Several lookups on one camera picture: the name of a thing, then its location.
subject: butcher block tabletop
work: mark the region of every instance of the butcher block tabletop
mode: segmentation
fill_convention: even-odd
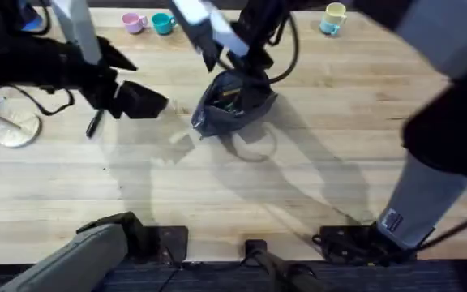
[[[129,11],[149,18],[143,33],[122,26]],[[295,12],[300,60],[273,86],[272,110],[231,136],[201,140],[191,115],[221,71],[207,72],[180,27],[158,36],[150,18],[160,11],[91,9],[96,33],[139,68],[120,80],[169,98],[158,119],[106,113],[89,140],[95,110],[78,92],[75,106],[45,117],[15,89],[0,89],[1,115],[32,111],[43,122],[35,143],[0,145],[0,264],[35,263],[80,226],[125,211],[144,225],[187,226],[188,260],[240,259],[249,238],[284,259],[321,260],[311,244],[320,226],[373,222],[404,164],[401,125],[448,86],[445,76],[363,15],[349,13],[329,37],[319,32],[321,12]],[[49,36],[62,40],[57,25]],[[268,74],[278,75],[293,51],[288,28],[268,51]],[[63,91],[24,89],[49,110],[67,102]],[[467,192],[432,237],[466,218]],[[467,230],[421,257],[467,258]]]

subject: dark carpet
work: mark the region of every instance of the dark carpet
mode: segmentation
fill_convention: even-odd
[[[322,262],[305,262],[318,279],[342,291],[361,292],[467,292],[467,260],[419,260],[396,267],[331,266]],[[215,263],[214,268],[225,264]],[[26,265],[0,266],[0,275],[16,275]],[[159,264],[123,263],[97,287],[96,292],[158,291],[173,268]],[[0,285],[10,277],[0,277]],[[239,268],[214,272],[210,266],[194,271],[180,271],[164,292],[200,291],[268,291],[268,275],[258,268]]]

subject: gray pouch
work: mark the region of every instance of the gray pouch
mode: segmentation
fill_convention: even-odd
[[[262,118],[276,100],[269,85],[242,82],[228,71],[220,73],[208,86],[192,115],[192,126],[210,137],[242,129]]]

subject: label sticker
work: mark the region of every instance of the label sticker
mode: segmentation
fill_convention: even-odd
[[[396,210],[390,208],[385,218],[381,221],[381,225],[385,226],[388,231],[394,232],[402,221],[403,217]]]

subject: black mount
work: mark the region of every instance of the black mount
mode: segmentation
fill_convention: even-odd
[[[181,263],[186,258],[188,228],[185,226],[143,226],[133,212],[101,218],[79,228],[77,234],[101,225],[119,224],[127,237],[128,256],[137,264]]]
[[[248,239],[244,242],[244,254],[248,256],[256,250],[268,251],[268,244],[262,239]]]
[[[417,259],[417,254],[406,252],[381,234],[375,224],[322,226],[312,240],[324,259],[334,264],[389,266]]]

